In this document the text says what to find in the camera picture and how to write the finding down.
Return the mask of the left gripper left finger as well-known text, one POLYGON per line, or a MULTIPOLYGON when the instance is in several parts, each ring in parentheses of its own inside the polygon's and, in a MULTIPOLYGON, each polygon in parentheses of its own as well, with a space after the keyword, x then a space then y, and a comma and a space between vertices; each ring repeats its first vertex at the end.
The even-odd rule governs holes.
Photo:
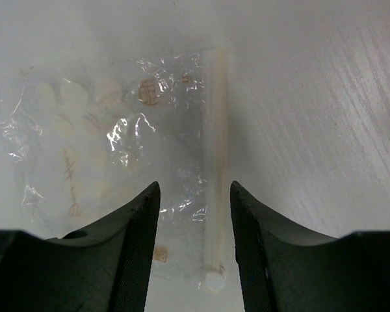
POLYGON ((61 239, 0 230, 0 311, 143 311, 161 190, 61 239))

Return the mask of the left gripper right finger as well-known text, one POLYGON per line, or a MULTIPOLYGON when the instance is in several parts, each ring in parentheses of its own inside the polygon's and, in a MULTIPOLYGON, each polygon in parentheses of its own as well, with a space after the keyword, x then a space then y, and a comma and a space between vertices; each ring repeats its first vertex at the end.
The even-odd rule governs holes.
POLYGON ((324 235, 238 182, 230 207, 246 311, 390 311, 390 231, 324 235))

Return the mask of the clear zip top bag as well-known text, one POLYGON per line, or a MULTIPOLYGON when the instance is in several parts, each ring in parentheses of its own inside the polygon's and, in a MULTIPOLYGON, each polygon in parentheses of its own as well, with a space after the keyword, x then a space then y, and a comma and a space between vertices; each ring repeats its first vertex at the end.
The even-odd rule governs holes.
POLYGON ((0 132, 29 231, 63 237, 158 182, 152 274, 221 291, 227 111, 222 48, 8 72, 0 132))

